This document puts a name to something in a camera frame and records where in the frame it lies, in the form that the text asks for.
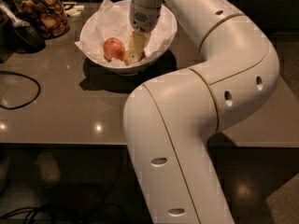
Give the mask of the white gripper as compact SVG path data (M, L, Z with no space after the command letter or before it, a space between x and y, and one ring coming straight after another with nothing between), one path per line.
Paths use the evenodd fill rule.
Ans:
M144 7L134 0L130 3L129 22L133 30L129 35L129 48L136 52L145 52L150 40L150 33L157 26L161 9L159 7Z

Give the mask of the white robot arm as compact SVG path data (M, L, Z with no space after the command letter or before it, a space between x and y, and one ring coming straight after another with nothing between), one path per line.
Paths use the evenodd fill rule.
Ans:
M206 142L269 99L277 53L226 0L133 0L131 24L152 30L161 4L203 61L148 80L128 97L123 126L135 174L153 224L235 224Z

